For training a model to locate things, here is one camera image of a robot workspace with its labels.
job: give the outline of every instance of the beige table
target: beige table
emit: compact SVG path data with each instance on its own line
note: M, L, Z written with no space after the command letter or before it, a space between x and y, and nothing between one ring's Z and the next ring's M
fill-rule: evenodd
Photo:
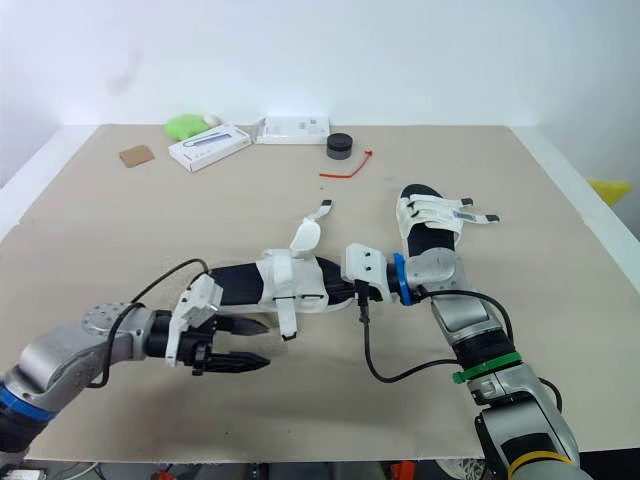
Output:
M635 381L640 296L581 218L506 128L350 127L347 162L317 146L252 146L195 174L171 160L159 126L104 126L0 243L0 369L35 335L125 301L179 261L249 262L286 247L325 198L317 254L351 242L389 254L401 243L394 205L409 183L471 196L498 226L466 226L468 277L500 299L518 350L554 381L583 450L640 445ZM120 150L156 160L126 169ZM351 180L363 148L374 156ZM172 308L177 276L147 299ZM450 350L425 305L372 307L373 354L387 374ZM191 377L162 360L112 370L38 437L31 456L95 461L287 461L480 455L478 408L442 366L394 385L364 363L355 308L301 315L301 332L241 347L272 358L262 371Z

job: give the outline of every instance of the green cable tie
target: green cable tie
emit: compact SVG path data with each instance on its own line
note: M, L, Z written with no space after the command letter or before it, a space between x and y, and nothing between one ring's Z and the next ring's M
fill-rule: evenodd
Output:
M498 367L503 367L510 363L519 362L521 360L522 356L518 352L507 353L506 355L502 355L501 357L492 358L491 360L487 360L486 362L474 365L473 367L468 368L463 372L454 373L453 381L457 384L464 383L467 380L477 377L483 373L489 372Z

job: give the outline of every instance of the white packaging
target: white packaging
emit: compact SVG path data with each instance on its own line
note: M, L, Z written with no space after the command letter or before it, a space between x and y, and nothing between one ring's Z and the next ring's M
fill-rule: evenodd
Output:
M266 117L258 124L256 143L323 144L329 133L327 117Z
M251 145L251 136L235 125L224 123L169 147L169 155L190 172Z

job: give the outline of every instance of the red wire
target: red wire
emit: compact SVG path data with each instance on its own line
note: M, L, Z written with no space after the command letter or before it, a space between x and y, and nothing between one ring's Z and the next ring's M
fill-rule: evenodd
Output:
M371 155L373 155L373 152L371 150L365 150L364 159L362 160L362 163L360 163L360 165L358 165L358 168L356 168L353 171L353 173L351 173L350 175L337 175L335 173L321 173L320 176L326 177L326 178L351 178L356 173L358 173L362 169L362 167L364 167L364 164L367 163L367 161L371 158Z

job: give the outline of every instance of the black cable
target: black cable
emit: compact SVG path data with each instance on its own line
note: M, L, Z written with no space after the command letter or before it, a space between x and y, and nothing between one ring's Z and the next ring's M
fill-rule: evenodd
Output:
M100 477L100 480L107 480L107 477L104 476L104 473L102 473L102 464L99 463L96 468L94 468L93 473L95 473L98 477Z
M479 298L480 300L484 300L485 302L489 302L491 305L496 307L502 315L502 319L504 320L504 326L507 331L507 338L511 340L511 343L515 345L513 341L513 326L511 325L511 318L509 317L509 313L507 309L502 306L500 302L498 302L495 298L490 297L489 295L485 295L484 293L472 292L471 290L435 290L433 292L427 291L424 287L419 288L420 291L420 300L424 300L429 297L439 297L441 295L463 295L467 297Z
M369 318L367 310L368 308L366 306L360 307L360 321L364 324L364 358L367 361L367 366L369 367L369 371L371 372L371 374L382 383L395 383L407 378L410 375L413 375L414 373L426 370L430 367L435 367L436 365L459 365L458 361L455 359L443 358L440 360L431 360L430 362L425 362L393 377L384 377L380 375L380 373L378 373L376 368L373 366L373 360L371 359L371 345L369 338L369 323L371 322L371 320Z
M127 308L120 312L120 315L118 315L116 321L113 322L113 326L111 327L111 330L109 330L109 336L107 337L107 348L104 352L104 360L102 362L102 378L98 383L90 383L89 385L87 385L87 388L102 388L107 384L107 382L109 381L109 369L111 367L111 353L113 352L113 342L116 339L118 328L120 328L120 324L124 321L124 319L127 318L129 312L131 312L135 308L141 307L144 307L144 305L139 302L127 305Z
M562 394L560 393L560 389L556 387L553 383L551 383L549 380L547 380L546 378L538 377L538 380L540 380L540 383L542 383L543 385L546 385L551 389L551 391L556 397L556 408L560 413L562 413Z
M202 269L203 269L204 272L208 272L209 271L209 266L207 265L207 262L205 262L201 258L192 258L190 260L182 262L180 265L176 265L171 270L169 270L167 273L165 273L164 275L158 277L153 282L151 282L144 290L142 290L138 295L133 297L133 299L131 300L131 303L137 302L142 297L144 297L147 293L149 293L149 291L151 289L153 289L156 285L158 285L160 282L162 282L164 279L166 279L167 277L173 275L178 270L186 267L187 265L191 265L192 263L199 263L202 266Z

